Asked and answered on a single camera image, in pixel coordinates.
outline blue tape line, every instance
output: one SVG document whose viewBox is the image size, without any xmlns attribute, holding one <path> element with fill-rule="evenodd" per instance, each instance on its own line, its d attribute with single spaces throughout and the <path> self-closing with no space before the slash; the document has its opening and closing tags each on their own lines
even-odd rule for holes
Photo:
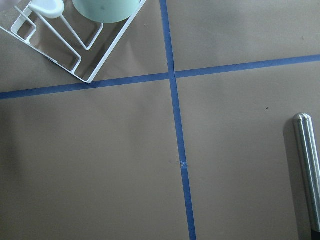
<svg viewBox="0 0 320 240">
<path fill-rule="evenodd" d="M 86 90 L 86 89 L 105 88 L 105 87 L 127 85 L 127 84 L 153 82 L 153 81 L 160 81 L 160 80 L 166 80 L 166 79 L 169 79 L 168 73 L 159 73 L 159 74 L 151 74 L 151 75 L 144 75 L 144 76 L 133 76 L 133 77 L 118 78 L 118 79 L 93 81 L 90 84 L 75 83 L 75 84 L 60 85 L 60 86 L 49 86 L 49 87 L 41 87 L 41 88 L 34 88 L 34 89 L 27 89 L 27 90 L 1 92 L 0 100 L 23 98 L 23 97 L 30 97 L 30 96 L 37 96 L 37 95 L 45 95 L 45 94 L 72 92 L 72 91 Z"/>
<path fill-rule="evenodd" d="M 186 218 L 188 223 L 190 240 L 196 240 L 197 237 L 196 237 L 195 219 L 194 219 L 194 211 L 193 211 L 192 200 L 191 200 L 185 141 L 184 141 L 182 119 L 181 119 L 181 112 L 180 112 L 178 86 L 177 86 L 177 80 L 175 76 L 174 53 L 172 48 L 169 15 L 168 15 L 166 0 L 160 0 L 160 6 L 161 6 L 161 15 L 162 15 L 165 51 L 166 51 L 166 58 L 167 58 L 167 64 L 168 64 L 168 70 L 169 70 L 169 80 L 170 80 L 170 88 L 171 88 L 171 96 L 172 96 L 175 131 L 176 131 L 176 137 L 177 137 L 179 159 L 181 164 L 181 176 L 182 176 L 182 186 L 183 186 L 183 192 L 184 192 Z"/>
<path fill-rule="evenodd" d="M 250 69 L 262 69 L 262 68 L 277 67 L 277 66 L 291 65 L 291 64 L 303 64 L 303 63 L 318 62 L 318 61 L 320 61 L 320 55 L 299 56 L 299 57 L 283 58 L 283 59 L 276 59 L 276 60 L 256 61 L 256 62 L 241 63 L 241 64 L 234 64 L 234 65 L 214 66 L 214 67 L 207 67 L 207 68 L 177 71 L 175 72 L 175 77 L 176 78 L 194 77 L 194 76 L 201 76 L 201 75 L 208 75 L 208 74 L 219 74 L 219 73 L 243 71 L 243 70 L 250 70 Z"/>
</svg>

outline dish rack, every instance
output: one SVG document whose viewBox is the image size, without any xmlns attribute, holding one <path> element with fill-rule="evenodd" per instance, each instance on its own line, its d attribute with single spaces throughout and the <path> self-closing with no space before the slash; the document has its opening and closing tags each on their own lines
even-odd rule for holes
<svg viewBox="0 0 320 240">
<path fill-rule="evenodd" d="M 32 11 L 29 2 L 24 10 L 14 7 L 17 19 L 7 29 L 0 29 L 90 84 L 145 3 L 141 0 L 127 20 L 103 24 L 78 13 L 72 0 L 64 0 L 63 16 L 56 19 Z"/>
</svg>

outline white dish rack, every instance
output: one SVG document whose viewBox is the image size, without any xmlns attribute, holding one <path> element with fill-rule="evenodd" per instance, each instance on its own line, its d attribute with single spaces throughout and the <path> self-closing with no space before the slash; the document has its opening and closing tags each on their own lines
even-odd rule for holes
<svg viewBox="0 0 320 240">
<path fill-rule="evenodd" d="M 83 81 L 84 83 L 91 83 L 93 81 L 93 79 L 95 78 L 95 76 L 98 74 L 99 70 L 102 68 L 103 64 L 106 62 L 106 60 L 108 59 L 108 57 L 110 56 L 111 52 L 114 50 L 114 48 L 116 47 L 117 43 L 119 42 L 119 40 L 121 39 L 121 37 L 124 35 L 124 33 L 126 32 L 126 30 L 129 28 L 130 24 L 133 22 L 133 20 L 135 19 L 135 17 L 137 16 L 137 14 L 139 13 L 139 11 L 142 9 L 143 5 L 146 3 L 146 0 L 141 0 L 140 4 L 138 6 L 138 8 L 134 11 L 134 13 L 125 21 L 125 23 L 123 22 L 122 24 L 124 24 L 122 26 L 122 28 L 117 32 L 116 37 L 113 39 L 113 41 L 111 42 L 111 44 L 105 48 L 105 51 L 103 53 L 99 53 L 96 54 L 96 56 L 94 57 L 94 62 L 97 64 L 94 64 L 94 68 L 89 71 L 89 73 L 84 74 L 79 73 L 78 67 L 81 63 L 82 57 L 80 56 L 81 54 L 78 53 L 77 50 L 75 50 L 74 46 L 72 46 L 71 44 L 69 44 L 69 41 L 65 41 L 64 38 L 58 33 L 57 30 L 55 30 L 55 28 L 53 26 L 51 26 L 50 24 L 46 24 L 46 19 L 39 15 L 38 13 L 36 13 L 36 16 L 38 19 L 42 20 L 42 23 L 45 23 L 44 26 L 48 27 L 47 31 L 49 31 L 50 27 L 53 28 L 51 29 L 52 32 L 56 32 L 58 33 L 56 35 L 57 38 L 59 38 L 59 40 L 61 42 L 64 42 L 64 45 L 66 45 L 69 50 L 71 50 L 73 52 L 73 54 L 78 58 L 78 60 L 76 61 L 75 64 L 73 64 L 72 67 L 66 67 L 65 64 L 61 64 L 59 59 L 55 59 L 54 56 L 50 56 L 50 54 L 45 53 L 40 47 L 37 47 L 36 44 L 33 44 L 31 41 L 31 38 L 37 33 L 38 29 L 36 24 L 34 23 L 34 21 L 32 21 L 30 19 L 31 14 L 33 13 L 33 11 L 30 9 L 29 4 L 31 4 L 31 2 L 29 2 L 29 4 L 25 7 L 24 10 L 20 10 L 19 8 L 15 7 L 15 9 L 19 12 L 18 18 L 16 19 L 16 21 L 13 23 L 13 25 L 11 26 L 10 30 L 9 29 L 5 29 L 4 27 L 0 26 L 0 29 L 2 29 L 3 31 L 5 31 L 7 34 L 11 35 L 12 37 L 18 39 L 19 41 L 23 42 L 24 44 L 28 45 L 29 47 L 31 47 L 32 49 L 36 50 L 37 52 L 39 52 L 40 54 L 44 55 L 45 57 L 47 57 L 49 60 L 51 60 L 52 62 L 54 62 L 55 64 L 57 64 L 58 66 L 60 66 L 61 68 L 63 68 L 65 71 L 67 71 L 68 73 L 72 74 L 73 76 L 75 76 L 76 78 L 78 78 L 79 80 Z M 29 30 L 28 30 L 28 34 L 26 37 L 21 37 L 19 35 L 19 31 L 25 26 L 28 25 L 29 26 Z M 99 39 L 102 36 L 99 36 L 100 32 L 102 31 L 102 28 L 104 27 L 103 24 L 101 24 L 101 27 L 98 28 L 98 31 L 96 33 L 95 38 Z M 91 41 L 91 43 L 93 44 L 95 42 L 96 39 L 93 39 Z M 90 61 L 93 61 L 93 58 L 91 57 L 89 60 L 87 60 L 87 62 L 89 61 L 89 64 L 91 64 Z"/>
</svg>

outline black base of metal rod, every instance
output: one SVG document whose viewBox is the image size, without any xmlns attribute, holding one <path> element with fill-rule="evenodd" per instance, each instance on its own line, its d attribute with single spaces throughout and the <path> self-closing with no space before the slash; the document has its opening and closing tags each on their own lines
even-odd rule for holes
<svg viewBox="0 0 320 240">
<path fill-rule="evenodd" d="M 320 240 L 320 232 L 311 230 L 311 239 Z"/>
</svg>

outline metallic tube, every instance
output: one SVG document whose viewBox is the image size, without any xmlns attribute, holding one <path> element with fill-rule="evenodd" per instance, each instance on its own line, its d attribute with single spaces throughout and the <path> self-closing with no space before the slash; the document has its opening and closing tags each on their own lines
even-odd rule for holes
<svg viewBox="0 0 320 240">
<path fill-rule="evenodd" d="M 309 210 L 311 229 L 320 232 L 320 167 L 311 117 L 298 113 L 293 117 L 295 137 Z"/>
</svg>

